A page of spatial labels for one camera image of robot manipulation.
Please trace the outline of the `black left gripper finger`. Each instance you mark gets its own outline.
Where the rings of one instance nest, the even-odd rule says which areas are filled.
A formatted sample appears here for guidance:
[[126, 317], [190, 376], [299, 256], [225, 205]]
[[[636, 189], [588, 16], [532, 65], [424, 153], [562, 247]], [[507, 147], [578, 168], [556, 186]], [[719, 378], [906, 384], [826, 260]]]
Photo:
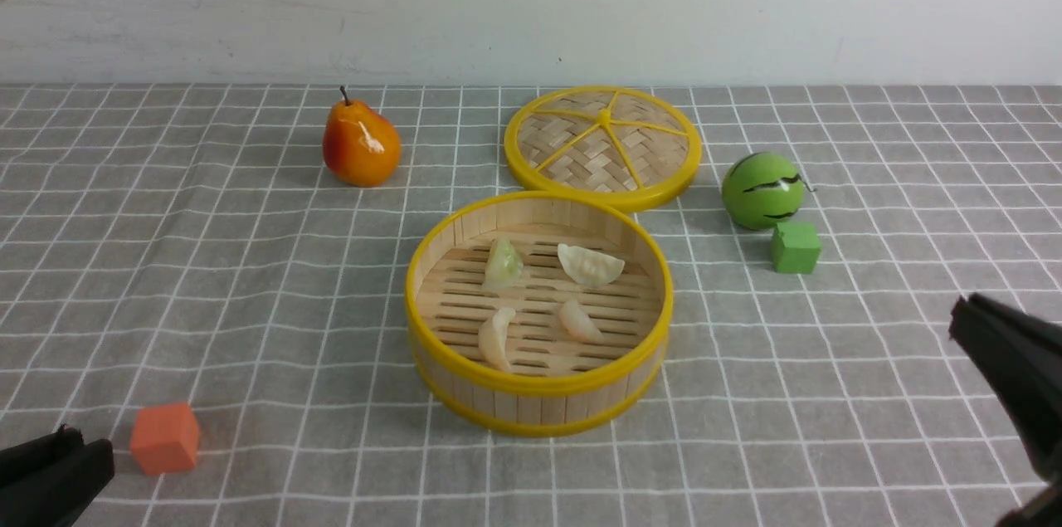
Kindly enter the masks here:
[[7, 488], [1, 488], [2, 526], [72, 526], [116, 474], [112, 442], [90, 443]]
[[84, 446], [80, 430], [61, 425], [55, 432], [4, 448], [1, 450], [1, 488], [21, 481], [34, 471], [53, 466]]

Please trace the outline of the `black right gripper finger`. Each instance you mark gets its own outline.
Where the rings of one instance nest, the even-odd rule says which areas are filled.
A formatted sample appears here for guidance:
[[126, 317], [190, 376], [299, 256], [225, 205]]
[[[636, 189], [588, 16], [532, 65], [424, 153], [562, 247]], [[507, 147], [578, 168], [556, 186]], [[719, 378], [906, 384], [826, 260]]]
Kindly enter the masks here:
[[1006, 512], [997, 527], [1061, 527], [1061, 486], [1051, 483], [1028, 503]]
[[1060, 327], [978, 293], [959, 298], [950, 316], [949, 338], [1004, 406], [1033, 471], [1060, 481]]

